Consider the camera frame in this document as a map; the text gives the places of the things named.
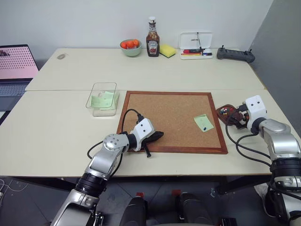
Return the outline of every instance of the remote controller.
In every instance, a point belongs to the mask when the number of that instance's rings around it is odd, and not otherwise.
[[[236,50],[230,50],[225,49],[224,45],[221,48],[218,48],[217,50],[217,58],[218,59],[235,59],[235,60],[244,60],[248,63],[253,62],[255,60],[255,57],[253,53],[250,51],[236,51]]]

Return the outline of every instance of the white table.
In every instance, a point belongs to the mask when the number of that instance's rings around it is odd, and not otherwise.
[[[216,108],[224,104],[240,105],[246,98],[260,95],[267,107],[269,117],[291,126],[266,90],[199,91],[211,92]],[[0,126],[1,175],[81,176],[89,163],[87,150],[106,135],[116,132],[125,93],[125,91],[120,92],[115,116],[93,117],[85,107],[89,91],[26,92]],[[146,158],[144,153],[127,153],[116,175],[269,174],[269,168],[266,165],[240,156],[227,138],[223,123],[221,126],[229,151],[226,155],[153,153],[151,158]],[[230,127],[229,131],[234,139],[250,133],[246,129],[236,130],[234,127]],[[293,128],[292,133],[301,142]],[[260,137],[245,139],[242,144],[268,153],[267,146]],[[252,153],[248,154],[259,159],[265,158]]]
[[[65,54],[64,59],[57,59]],[[116,82],[120,90],[263,89],[250,65],[235,60],[125,56],[121,49],[58,49],[26,90],[91,90]]]

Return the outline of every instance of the bottle cap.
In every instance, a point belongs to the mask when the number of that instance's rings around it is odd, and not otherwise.
[[[149,20],[150,20],[149,23],[152,23],[152,24],[156,22],[156,18],[154,16],[150,16]]]

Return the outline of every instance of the laptop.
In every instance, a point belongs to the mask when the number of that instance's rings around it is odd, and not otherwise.
[[[0,46],[0,112],[16,105],[38,71],[28,45]]]

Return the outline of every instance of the green sticky note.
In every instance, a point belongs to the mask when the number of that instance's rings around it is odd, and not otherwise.
[[[115,104],[113,101],[114,93],[112,92],[104,92],[100,94],[99,97],[92,96],[91,97],[91,107],[99,107],[99,108],[109,108]]]
[[[193,119],[203,132],[207,132],[208,130],[214,128],[206,114],[196,116]]]

